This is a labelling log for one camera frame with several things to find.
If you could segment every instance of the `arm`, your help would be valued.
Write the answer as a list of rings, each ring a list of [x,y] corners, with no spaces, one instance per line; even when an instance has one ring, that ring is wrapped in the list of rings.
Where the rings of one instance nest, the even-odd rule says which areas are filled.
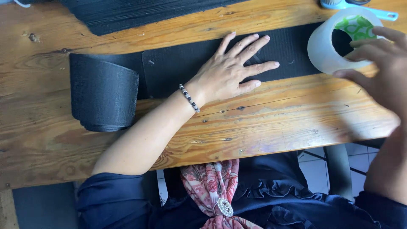
[[[370,165],[364,189],[407,205],[407,36],[384,27],[374,27],[373,33],[394,43],[385,39],[351,42],[357,49],[346,57],[374,61],[379,72],[367,78],[360,72],[345,69],[334,76],[359,84],[377,103],[400,117],[400,126]]]
[[[259,80],[243,84],[239,82],[248,76],[279,66],[278,62],[265,62],[243,67],[248,59],[269,42],[270,37],[264,36],[259,39],[257,34],[248,36],[225,54],[229,42],[235,36],[234,32],[227,35],[214,56],[185,84],[185,89],[198,107],[253,90],[260,86]],[[174,92],[163,104],[140,119],[109,147],[96,162],[92,174],[145,173],[155,163],[174,134],[194,113],[182,92],[180,90]]]

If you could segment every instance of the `navy blue blouse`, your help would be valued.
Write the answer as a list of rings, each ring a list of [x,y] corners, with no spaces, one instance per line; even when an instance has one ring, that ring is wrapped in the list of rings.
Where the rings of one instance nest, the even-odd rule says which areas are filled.
[[[78,191],[81,224],[89,229],[198,229],[208,220],[186,194],[177,193],[163,207],[144,198],[143,176],[101,173]],[[355,203],[338,195],[311,193],[293,152],[241,159],[232,200],[236,216],[264,229],[407,228],[407,206],[371,192]]]

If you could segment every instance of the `beaded bracelet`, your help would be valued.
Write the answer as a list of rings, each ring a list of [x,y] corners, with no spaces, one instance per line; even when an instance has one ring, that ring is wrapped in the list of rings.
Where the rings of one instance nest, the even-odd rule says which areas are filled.
[[[189,96],[188,92],[186,92],[184,86],[182,84],[178,85],[182,93],[184,94],[185,98],[189,101],[189,103],[192,105],[194,108],[195,112],[200,112],[201,110],[197,107],[195,102],[192,100],[191,96]]]

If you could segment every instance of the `patterned scarf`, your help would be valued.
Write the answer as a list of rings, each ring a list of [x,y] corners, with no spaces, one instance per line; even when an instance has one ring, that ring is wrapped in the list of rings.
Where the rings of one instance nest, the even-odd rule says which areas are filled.
[[[239,159],[181,167],[181,180],[189,196],[207,216],[201,229],[262,229],[233,216],[230,203],[237,188]]]

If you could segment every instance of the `wooden table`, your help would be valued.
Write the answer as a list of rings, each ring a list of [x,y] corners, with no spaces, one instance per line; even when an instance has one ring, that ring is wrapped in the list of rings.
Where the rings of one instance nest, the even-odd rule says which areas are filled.
[[[383,24],[407,32],[405,0],[368,6],[399,12]],[[69,53],[132,53],[325,21],[335,12],[315,0],[251,0],[98,37],[58,2],[0,6],[0,190],[87,178],[119,137],[86,131],[72,117]],[[161,102],[138,101],[138,116]],[[358,86],[326,74],[265,82],[206,105],[151,169],[384,137],[397,123]]]

